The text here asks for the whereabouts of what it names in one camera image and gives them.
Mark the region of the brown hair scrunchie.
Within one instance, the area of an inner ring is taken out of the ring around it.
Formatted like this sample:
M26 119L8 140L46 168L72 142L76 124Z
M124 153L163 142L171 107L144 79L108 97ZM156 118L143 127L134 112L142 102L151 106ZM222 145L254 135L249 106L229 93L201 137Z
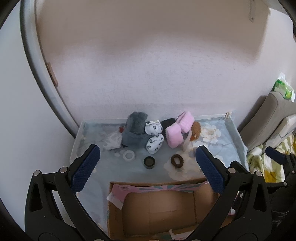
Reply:
M182 158L181 155L174 154L173 156L171 156L171 164L177 169L182 168L184 164L184 159Z

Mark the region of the pink fluffy sock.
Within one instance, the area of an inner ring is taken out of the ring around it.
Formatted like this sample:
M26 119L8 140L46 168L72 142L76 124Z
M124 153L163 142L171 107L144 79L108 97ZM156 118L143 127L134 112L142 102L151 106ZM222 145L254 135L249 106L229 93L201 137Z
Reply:
M180 126L182 133L188 133L195 121L194 117L189 111L184 111L175 120Z
M172 149L177 148L184 142L182 129L177 123L166 128L166 141Z

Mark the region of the clear tape roll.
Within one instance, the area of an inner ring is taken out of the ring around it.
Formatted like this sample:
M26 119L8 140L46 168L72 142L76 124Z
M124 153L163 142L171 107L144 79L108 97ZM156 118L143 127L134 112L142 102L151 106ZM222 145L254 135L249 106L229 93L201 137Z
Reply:
M132 150L126 150L126 151L123 153L123 159L124 159L126 162L133 161L133 160L135 159L135 153L134 153L134 151L132 151Z

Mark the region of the pink fluffy sock front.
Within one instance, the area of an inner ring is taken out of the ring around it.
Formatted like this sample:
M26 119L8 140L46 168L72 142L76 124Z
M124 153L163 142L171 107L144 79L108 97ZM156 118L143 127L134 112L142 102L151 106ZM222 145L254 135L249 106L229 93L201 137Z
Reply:
M166 141L172 149L177 148L184 142L182 129L177 123L166 128Z

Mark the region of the black round jar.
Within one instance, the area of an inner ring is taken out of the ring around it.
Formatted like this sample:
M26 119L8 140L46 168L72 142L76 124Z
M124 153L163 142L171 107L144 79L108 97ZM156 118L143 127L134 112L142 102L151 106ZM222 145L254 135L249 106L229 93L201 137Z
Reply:
M147 169L154 168L155 163L156 163L156 161L155 161L154 157L152 157L152 156L145 157L144 161L143 161L143 164L144 164L145 168L147 168Z

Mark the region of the grey fluffy sock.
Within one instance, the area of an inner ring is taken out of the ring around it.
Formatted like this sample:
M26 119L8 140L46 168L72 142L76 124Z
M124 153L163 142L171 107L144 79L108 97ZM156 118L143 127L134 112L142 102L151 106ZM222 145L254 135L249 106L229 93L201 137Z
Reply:
M145 132L145 122L147 114L144 112L131 113L126 121L125 129L122 133L122 144L129 148L144 148L151 137Z

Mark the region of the black fuzzy item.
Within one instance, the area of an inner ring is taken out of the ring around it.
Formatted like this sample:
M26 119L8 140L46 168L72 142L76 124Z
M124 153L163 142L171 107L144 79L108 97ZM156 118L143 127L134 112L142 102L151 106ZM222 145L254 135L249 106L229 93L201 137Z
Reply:
M166 135L166 128L173 125L176 122L176 120L174 118L168 118L166 120L163 120L161 122L163 131L162 131L162 135L165 136Z

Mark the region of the white panda sock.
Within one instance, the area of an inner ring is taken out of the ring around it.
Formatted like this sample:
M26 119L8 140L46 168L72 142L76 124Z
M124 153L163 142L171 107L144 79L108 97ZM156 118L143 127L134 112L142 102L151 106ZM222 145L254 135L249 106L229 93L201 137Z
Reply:
M161 133L152 136L146 144L146 150L153 155L162 147L163 142L164 136Z
M157 136L162 133L163 127L159 120L147 121L144 127L145 133L150 136Z

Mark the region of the green yellow floral blanket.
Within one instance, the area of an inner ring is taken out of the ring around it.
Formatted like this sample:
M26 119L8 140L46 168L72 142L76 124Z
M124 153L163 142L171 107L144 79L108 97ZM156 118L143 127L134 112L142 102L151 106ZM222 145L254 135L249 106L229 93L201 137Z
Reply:
M283 166L271 159L265 154L263 150L265 145L258 145L253 150L247 153L247 163L250 173L260 171L267 183L279 183L285 180L285 173ZM295 135L289 135L276 148L282 154L295 155Z

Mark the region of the grey sofa cushion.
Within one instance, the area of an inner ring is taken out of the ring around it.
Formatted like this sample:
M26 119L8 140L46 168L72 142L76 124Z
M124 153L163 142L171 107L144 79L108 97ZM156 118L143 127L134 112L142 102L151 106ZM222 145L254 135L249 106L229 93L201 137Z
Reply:
M252 119L240 131L248 151L263 144L274 133L281 121L295 114L295 102L270 92Z

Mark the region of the open cardboard box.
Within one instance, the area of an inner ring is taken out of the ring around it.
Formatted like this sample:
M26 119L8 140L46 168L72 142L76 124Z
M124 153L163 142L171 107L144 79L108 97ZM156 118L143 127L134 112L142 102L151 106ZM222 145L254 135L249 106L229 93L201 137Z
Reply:
M183 240L219 198L209 182L111 182L108 236L112 240Z

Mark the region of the green snack packet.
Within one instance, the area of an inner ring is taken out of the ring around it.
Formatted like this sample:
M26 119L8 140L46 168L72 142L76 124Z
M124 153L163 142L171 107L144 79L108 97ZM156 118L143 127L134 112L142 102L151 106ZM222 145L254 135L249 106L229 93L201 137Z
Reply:
M286 100L289 100L291 102L295 101L295 91L286 81L285 74L282 72L279 74L271 91L280 93L282 97Z

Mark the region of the blue floral table cloth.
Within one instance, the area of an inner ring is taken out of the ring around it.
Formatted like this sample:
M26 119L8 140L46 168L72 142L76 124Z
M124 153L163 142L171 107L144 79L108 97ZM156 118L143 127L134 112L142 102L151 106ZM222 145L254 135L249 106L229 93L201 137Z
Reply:
M107 233L107 196L112 181L126 183L169 183L203 178L204 175L194 157L198 146L205 146L211 154L229 167L238 161L248 168L247 147L236 128L231 113L196 116L201 124L200 137L189 144L184 151L181 147L171 149L163 143L152 155L156 163L148 169L144 159L150 154L146 148L120 147L108 149L118 138L119 128L125 120L84 120L82 121L72 149L70 162L80 157L91 144L100 148L100 160L94 168L85 187L77 194L79 201L95 223Z

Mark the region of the crumpled white plastic bag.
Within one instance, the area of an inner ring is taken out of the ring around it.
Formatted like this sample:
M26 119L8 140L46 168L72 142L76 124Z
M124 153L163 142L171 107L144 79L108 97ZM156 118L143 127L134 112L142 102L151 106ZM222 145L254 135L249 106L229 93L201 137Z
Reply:
M122 133L112 132L107 135L103 140L103 147L106 150L118 149L121 147Z

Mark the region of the grey curved pipe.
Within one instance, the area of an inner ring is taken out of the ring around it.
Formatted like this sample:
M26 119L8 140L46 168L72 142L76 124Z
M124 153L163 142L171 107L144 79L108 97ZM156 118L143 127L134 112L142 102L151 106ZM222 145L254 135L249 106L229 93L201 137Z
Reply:
M20 1L20 25L25 54L36 80L47 104L66 130L76 137L79 126L74 121L69 110L59 96L47 69L45 58L37 34L36 2Z

